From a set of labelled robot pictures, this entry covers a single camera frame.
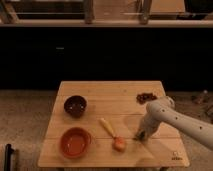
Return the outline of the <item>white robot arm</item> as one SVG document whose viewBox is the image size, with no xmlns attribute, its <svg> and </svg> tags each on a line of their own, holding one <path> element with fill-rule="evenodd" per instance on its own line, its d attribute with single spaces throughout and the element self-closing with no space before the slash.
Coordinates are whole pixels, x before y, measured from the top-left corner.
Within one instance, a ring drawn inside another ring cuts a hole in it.
<svg viewBox="0 0 213 171">
<path fill-rule="evenodd" d="M 213 125 L 177 112 L 169 96 L 148 102 L 146 111 L 137 132 L 140 140 L 147 140 L 164 122 L 213 151 Z"/>
</svg>

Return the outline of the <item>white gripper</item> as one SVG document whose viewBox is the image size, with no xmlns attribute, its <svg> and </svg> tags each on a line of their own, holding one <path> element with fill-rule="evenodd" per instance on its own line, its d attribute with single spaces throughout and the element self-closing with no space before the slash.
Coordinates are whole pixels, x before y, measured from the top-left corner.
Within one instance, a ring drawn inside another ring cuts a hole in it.
<svg viewBox="0 0 213 171">
<path fill-rule="evenodd" d="M 151 137 L 160 125 L 160 121 L 155 119 L 151 114 L 146 113 L 140 120 L 138 131 L 138 139 L 140 141 L 145 141 L 147 138 Z"/>
</svg>

